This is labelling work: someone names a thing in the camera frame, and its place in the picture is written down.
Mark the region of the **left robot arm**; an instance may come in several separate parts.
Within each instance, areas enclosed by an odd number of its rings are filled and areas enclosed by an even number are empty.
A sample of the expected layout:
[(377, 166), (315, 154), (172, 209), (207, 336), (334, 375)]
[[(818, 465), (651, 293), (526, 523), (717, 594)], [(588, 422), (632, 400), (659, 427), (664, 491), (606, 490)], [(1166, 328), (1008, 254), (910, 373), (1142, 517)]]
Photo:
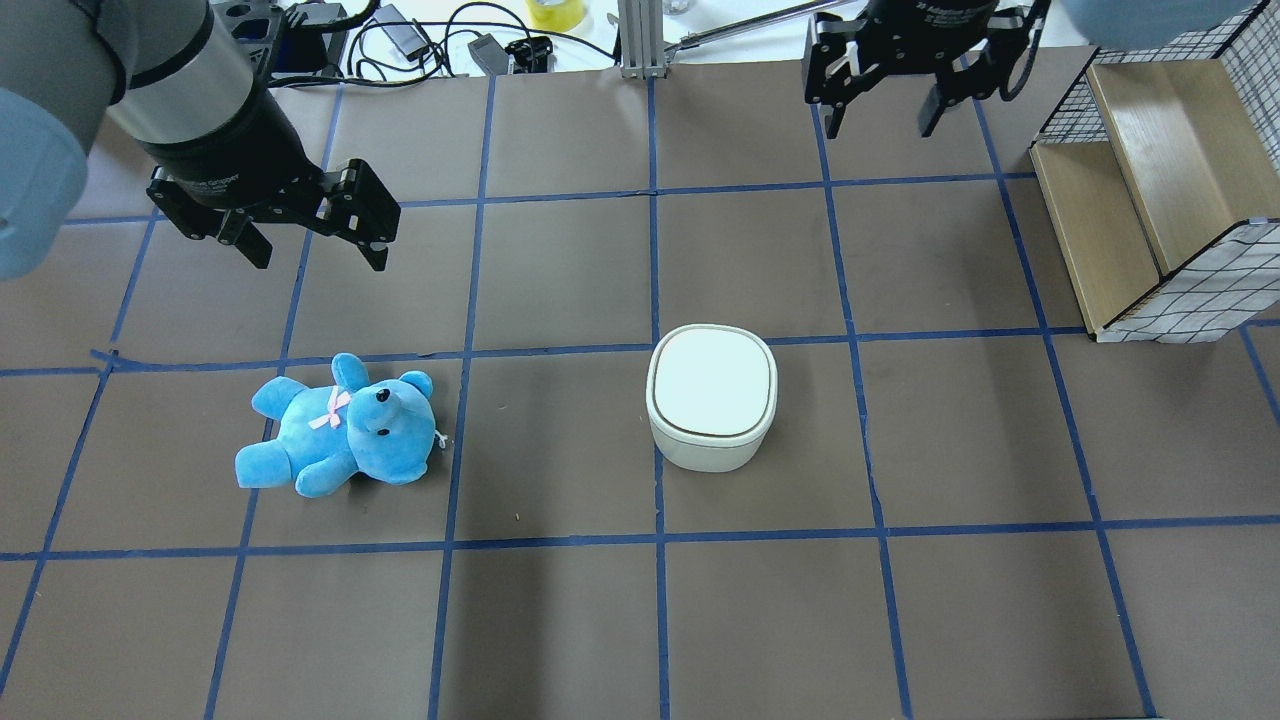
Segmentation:
[(273, 88), (324, 85), (323, 61), (278, 76), (283, 45), (321, 45), (372, 17), (310, 20), (275, 1), (3, 4), (3, 278), (29, 274), (87, 184), (105, 119), (155, 161), (146, 190), (184, 236), (269, 265), (262, 223), (301, 225), (387, 266), (401, 206), (353, 159), (312, 163)]

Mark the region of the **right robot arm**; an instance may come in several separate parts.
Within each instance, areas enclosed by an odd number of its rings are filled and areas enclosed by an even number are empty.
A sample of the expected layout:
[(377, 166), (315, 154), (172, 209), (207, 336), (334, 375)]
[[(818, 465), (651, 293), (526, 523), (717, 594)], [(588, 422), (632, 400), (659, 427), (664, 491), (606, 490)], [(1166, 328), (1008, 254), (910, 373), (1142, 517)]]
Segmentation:
[[(969, 99), (1012, 101), (1036, 64), (1051, 1), (869, 1), (852, 18), (818, 12), (806, 28), (805, 102), (820, 108), (827, 138), (838, 136), (847, 106), (881, 81), (934, 79), (918, 117), (923, 137)], [(1248, 1), (1065, 1), (1091, 45), (1138, 51), (1211, 29)]]

